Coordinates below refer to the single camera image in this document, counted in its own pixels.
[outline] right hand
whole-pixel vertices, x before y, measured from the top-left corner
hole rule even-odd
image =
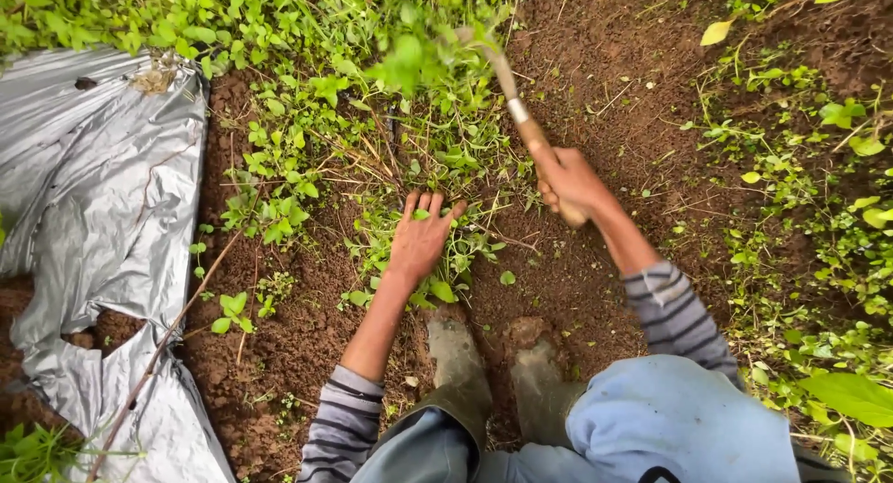
[[[589,214],[591,219],[603,204],[616,203],[614,196],[578,150],[552,148],[558,158],[555,160],[548,152],[548,146],[531,143],[529,148],[540,176],[537,186],[543,195],[543,202],[552,207],[552,212],[558,212],[559,202],[563,202]]]

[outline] brown soil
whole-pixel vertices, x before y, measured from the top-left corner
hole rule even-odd
[[[746,206],[749,197],[720,191],[709,182],[706,155],[696,150],[699,134],[674,125],[699,115],[698,95],[688,82],[722,51],[705,50],[698,42],[708,20],[706,11],[723,0],[687,0],[685,10],[679,9],[679,1],[522,0],[514,18],[522,29],[512,33],[506,52],[522,77],[519,90],[548,137],[555,145],[586,154],[653,243],[673,239],[671,228],[683,220],[709,232],[700,242],[676,244],[673,260],[724,319],[727,296],[717,279],[727,268],[720,261],[726,251],[717,231],[725,224],[724,216]],[[851,0],[831,12],[807,4],[790,18],[797,10],[794,5],[752,38],[759,43],[796,35],[810,49],[808,63],[829,75],[834,88],[841,93],[865,91],[877,77],[893,78],[890,61],[872,50],[873,44],[893,51],[891,3]],[[240,167],[240,153],[252,149],[245,128],[250,118],[244,112],[250,110],[247,84],[253,79],[248,72],[232,73],[213,83],[214,115],[199,208],[202,223],[221,225],[218,216],[234,194],[223,172],[233,164]],[[503,127],[513,132],[510,123]],[[515,146],[520,149],[518,139]],[[721,173],[717,168],[710,171]],[[274,271],[290,272],[296,279],[292,295],[277,306],[277,313],[257,322],[256,335],[243,340],[240,332],[207,331],[220,316],[216,300],[199,302],[188,314],[187,339],[178,353],[195,377],[239,478],[263,481],[277,475],[279,480],[282,473],[296,471],[320,387],[363,317],[363,311],[350,304],[344,311],[335,308],[340,295],[356,282],[354,264],[341,242],[351,235],[356,208],[339,199],[341,191],[352,190],[335,188],[327,205],[314,212],[307,222],[313,245],[283,253],[259,240],[240,238],[221,262],[207,287],[216,295],[248,289],[252,299],[250,287]],[[536,208],[525,213],[522,202],[513,204],[500,214],[495,231],[530,247],[503,249],[498,264],[477,261],[467,307],[495,398],[490,441],[496,448],[513,448],[519,437],[506,350],[513,319],[539,316],[551,324],[569,357],[571,377],[586,379],[614,360],[646,352],[597,231],[589,226],[571,232],[555,215]],[[228,240],[219,233],[206,238],[203,266],[208,267]],[[701,251],[708,252],[706,259]],[[499,282],[505,270],[515,273],[514,285]],[[30,293],[26,281],[0,284],[0,388],[17,373],[17,356],[7,340],[8,315],[20,313]],[[258,304],[251,304],[256,315]],[[138,324],[129,317],[106,315],[89,331],[92,342],[78,338],[111,350],[139,329]],[[430,387],[429,367],[423,325],[408,315],[388,367],[385,401],[391,415],[383,424],[393,422]],[[418,378],[420,385],[408,386],[408,376]],[[291,398],[295,401],[288,408]],[[0,396],[0,405],[0,428],[10,427],[8,419],[47,416],[29,395],[13,395],[10,401]]]

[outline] left hand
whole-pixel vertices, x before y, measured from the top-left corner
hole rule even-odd
[[[409,194],[403,218],[396,226],[391,258],[385,274],[402,276],[415,287],[434,270],[449,236],[450,223],[468,207],[465,201],[460,201],[441,217],[440,206],[443,201],[442,193],[425,193],[421,196],[419,192]],[[413,219],[417,208],[428,211],[430,215],[425,219]]]

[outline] rubber boot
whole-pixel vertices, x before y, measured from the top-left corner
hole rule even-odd
[[[435,389],[397,420],[376,446],[414,425],[426,409],[439,408],[461,425],[474,442],[476,450],[472,450],[469,464],[474,476],[486,447],[486,420],[493,410],[484,367],[458,304],[441,305],[422,315],[427,321],[429,356],[436,365]]]
[[[510,326],[514,349],[512,384],[518,405],[518,424],[526,443],[564,446],[573,450],[564,422],[586,384],[565,382],[561,361],[541,317],[521,317]]]

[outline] torn plastic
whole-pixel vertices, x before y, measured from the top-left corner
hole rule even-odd
[[[208,87],[175,66],[144,93],[134,83],[151,69],[147,53],[45,51],[0,78],[0,277],[35,286],[12,341],[28,386],[95,450],[187,295]],[[104,309],[147,323],[105,359],[60,338]],[[134,455],[109,455],[99,475],[235,483],[172,344],[112,444]]]

